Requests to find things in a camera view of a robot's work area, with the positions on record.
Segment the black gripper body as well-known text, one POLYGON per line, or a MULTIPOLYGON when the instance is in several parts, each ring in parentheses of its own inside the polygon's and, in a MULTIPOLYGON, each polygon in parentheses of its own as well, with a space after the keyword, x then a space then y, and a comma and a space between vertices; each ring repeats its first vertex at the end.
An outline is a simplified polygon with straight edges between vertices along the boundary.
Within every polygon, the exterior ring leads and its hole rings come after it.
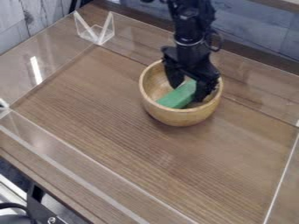
POLYGON ((163 63, 168 62, 180 68, 184 77, 195 81, 212 81, 220 77, 218 68, 211 63, 211 48, 206 41, 194 44, 176 43, 176 46, 162 47, 163 63))

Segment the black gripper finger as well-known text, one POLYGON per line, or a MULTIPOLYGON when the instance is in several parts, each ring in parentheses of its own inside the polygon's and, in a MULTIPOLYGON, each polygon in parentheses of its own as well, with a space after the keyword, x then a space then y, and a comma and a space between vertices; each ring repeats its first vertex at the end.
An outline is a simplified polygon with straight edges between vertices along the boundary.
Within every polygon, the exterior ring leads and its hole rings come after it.
POLYGON ((219 84, 219 80, 211 80, 211 81, 198 80, 196 81, 195 94, 194 94, 194 100, 196 102, 203 102, 206 97, 215 90, 218 84, 219 84))
POLYGON ((184 82, 184 74, 176 65, 168 62, 164 62, 163 65, 170 85, 172 88, 178 88, 184 82))

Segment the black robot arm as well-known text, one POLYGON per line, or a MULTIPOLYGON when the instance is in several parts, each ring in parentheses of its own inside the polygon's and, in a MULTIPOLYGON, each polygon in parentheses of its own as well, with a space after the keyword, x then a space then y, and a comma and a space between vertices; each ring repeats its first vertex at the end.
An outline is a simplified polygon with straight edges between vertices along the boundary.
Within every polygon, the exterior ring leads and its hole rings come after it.
POLYGON ((195 80, 194 100, 202 102, 219 84, 220 71, 211 62, 215 48, 212 36, 218 32, 212 28, 216 10, 211 0, 159 0, 167 5, 174 22, 175 46, 162 47, 163 66, 168 83, 178 88, 184 77, 195 80))

